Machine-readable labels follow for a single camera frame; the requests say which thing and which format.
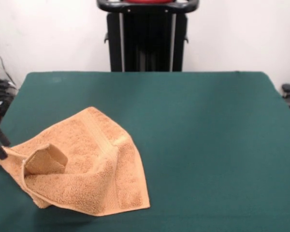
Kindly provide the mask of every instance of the red object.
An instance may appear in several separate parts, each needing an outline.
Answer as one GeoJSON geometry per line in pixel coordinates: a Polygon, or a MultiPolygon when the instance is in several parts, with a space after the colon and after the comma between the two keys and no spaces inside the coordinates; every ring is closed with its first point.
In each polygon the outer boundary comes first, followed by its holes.
{"type": "Polygon", "coordinates": [[[155,4],[155,3],[169,3],[173,0],[126,0],[131,3],[155,4]]]}

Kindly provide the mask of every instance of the table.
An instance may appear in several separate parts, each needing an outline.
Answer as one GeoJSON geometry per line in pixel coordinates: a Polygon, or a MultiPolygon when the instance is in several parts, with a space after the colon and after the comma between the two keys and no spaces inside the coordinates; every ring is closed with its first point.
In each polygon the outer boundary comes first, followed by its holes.
{"type": "Polygon", "coordinates": [[[151,208],[39,209],[0,167],[0,231],[290,232],[290,110],[265,74],[30,73],[1,128],[15,145],[88,106],[133,137],[151,208]]]}

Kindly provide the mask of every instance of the orange towel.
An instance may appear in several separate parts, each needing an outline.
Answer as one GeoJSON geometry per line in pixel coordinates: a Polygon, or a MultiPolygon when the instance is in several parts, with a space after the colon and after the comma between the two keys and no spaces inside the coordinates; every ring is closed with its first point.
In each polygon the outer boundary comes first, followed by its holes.
{"type": "Polygon", "coordinates": [[[0,165],[40,208],[105,216],[149,207],[131,137],[93,107],[5,150],[0,165]]]}

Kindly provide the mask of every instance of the white wall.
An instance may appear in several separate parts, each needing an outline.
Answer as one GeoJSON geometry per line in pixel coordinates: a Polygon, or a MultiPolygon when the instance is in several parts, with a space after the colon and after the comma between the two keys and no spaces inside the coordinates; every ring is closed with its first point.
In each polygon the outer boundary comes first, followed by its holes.
{"type": "MultiPolygon", "coordinates": [[[[109,71],[95,0],[0,0],[0,54],[21,85],[32,71],[109,71]]],[[[185,71],[264,71],[290,82],[290,0],[201,0],[185,71]]]]}

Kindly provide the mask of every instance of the terry cloth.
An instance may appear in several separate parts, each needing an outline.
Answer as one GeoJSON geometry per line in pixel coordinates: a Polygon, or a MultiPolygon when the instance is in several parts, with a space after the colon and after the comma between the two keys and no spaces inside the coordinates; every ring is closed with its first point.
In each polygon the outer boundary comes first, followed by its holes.
{"type": "Polygon", "coordinates": [[[132,138],[93,107],[5,150],[0,165],[40,208],[105,216],[150,206],[132,138]]]}

